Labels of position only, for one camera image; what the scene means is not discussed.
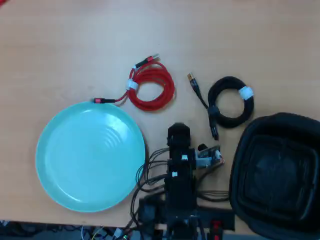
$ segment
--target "cable tie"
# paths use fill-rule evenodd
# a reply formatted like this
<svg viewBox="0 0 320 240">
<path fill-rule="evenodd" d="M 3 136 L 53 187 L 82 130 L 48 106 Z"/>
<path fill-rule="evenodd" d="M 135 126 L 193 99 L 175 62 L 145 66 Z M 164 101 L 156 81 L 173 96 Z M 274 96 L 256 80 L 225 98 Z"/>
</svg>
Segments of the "cable tie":
<svg viewBox="0 0 320 240">
<path fill-rule="evenodd" d="M 126 89 L 127 90 L 130 90 L 130 89 L 137 90 L 138 89 L 138 83 L 136 83 L 132 78 L 128 78 L 128 81 L 126 83 Z"/>
<path fill-rule="evenodd" d="M 239 90 L 239 94 L 243 100 L 247 101 L 249 98 L 252 98 L 254 96 L 254 91 L 251 87 L 244 86 Z"/>
</svg>

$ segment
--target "table surface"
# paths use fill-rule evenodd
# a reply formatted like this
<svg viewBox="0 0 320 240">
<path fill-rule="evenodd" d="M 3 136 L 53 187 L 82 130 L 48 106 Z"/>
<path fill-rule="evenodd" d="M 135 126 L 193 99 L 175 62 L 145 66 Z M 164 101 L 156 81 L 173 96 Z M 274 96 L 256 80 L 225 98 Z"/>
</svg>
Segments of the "table surface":
<svg viewBox="0 0 320 240">
<path fill-rule="evenodd" d="M 62 109 L 92 97 L 122 95 L 133 64 L 154 53 L 174 79 L 174 102 L 157 113 L 143 112 L 129 100 L 121 106 L 140 126 L 151 151 L 166 145 L 167 128 L 175 122 L 190 126 L 193 146 L 217 144 L 187 80 L 190 71 L 205 99 L 219 78 L 242 79 L 255 93 L 254 118 L 292 112 L 320 120 L 320 1 L 10 0 L 0 8 L 0 33 L 0 219 L 128 222 L 131 195 L 92 214 L 51 200 L 37 178 L 36 144 Z M 139 96 L 150 100 L 160 91 L 147 84 Z M 232 92 L 218 105 L 231 117 L 243 107 Z M 205 187 L 228 189 L 245 126 L 219 128 L 226 164 Z M 230 208 L 229 203 L 215 206 Z M 251 231 L 237 219 L 236 232 Z"/>
</svg>

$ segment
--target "gold connector tip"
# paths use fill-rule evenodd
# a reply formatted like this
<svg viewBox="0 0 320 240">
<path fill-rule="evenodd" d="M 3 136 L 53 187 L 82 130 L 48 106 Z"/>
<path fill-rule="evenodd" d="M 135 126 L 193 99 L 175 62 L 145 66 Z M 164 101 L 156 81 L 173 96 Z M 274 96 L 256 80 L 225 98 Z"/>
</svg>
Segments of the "gold connector tip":
<svg viewBox="0 0 320 240">
<path fill-rule="evenodd" d="M 192 72 L 190 72 L 188 75 L 187 75 L 189 81 L 192 81 L 193 79 L 195 79 L 194 75 L 192 74 Z"/>
</svg>

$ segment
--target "coiled red cable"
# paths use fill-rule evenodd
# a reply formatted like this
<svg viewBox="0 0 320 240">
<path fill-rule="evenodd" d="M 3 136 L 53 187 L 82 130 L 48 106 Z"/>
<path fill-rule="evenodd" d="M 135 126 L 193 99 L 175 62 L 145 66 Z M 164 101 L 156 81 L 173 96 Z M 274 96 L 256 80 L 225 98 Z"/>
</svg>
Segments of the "coiled red cable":
<svg viewBox="0 0 320 240">
<path fill-rule="evenodd" d="M 157 111 L 167 105 L 175 94 L 174 81 L 166 69 L 166 67 L 152 60 L 140 68 L 131 70 L 129 79 L 132 79 L 138 85 L 143 83 L 156 83 L 163 87 L 162 93 L 154 100 L 143 101 L 138 98 L 137 90 L 130 88 L 127 90 L 122 97 L 116 99 L 115 102 L 123 100 L 128 97 L 130 101 L 139 109 L 143 111 Z"/>
</svg>

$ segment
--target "black case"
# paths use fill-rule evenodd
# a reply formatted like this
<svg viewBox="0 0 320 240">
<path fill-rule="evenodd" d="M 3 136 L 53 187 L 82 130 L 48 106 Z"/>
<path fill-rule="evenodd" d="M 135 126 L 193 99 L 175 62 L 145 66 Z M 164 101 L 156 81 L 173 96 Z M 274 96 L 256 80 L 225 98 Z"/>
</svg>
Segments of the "black case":
<svg viewBox="0 0 320 240">
<path fill-rule="evenodd" d="M 320 239 L 319 153 L 320 122 L 291 113 L 255 119 L 231 169 L 235 213 L 266 238 Z"/>
</svg>

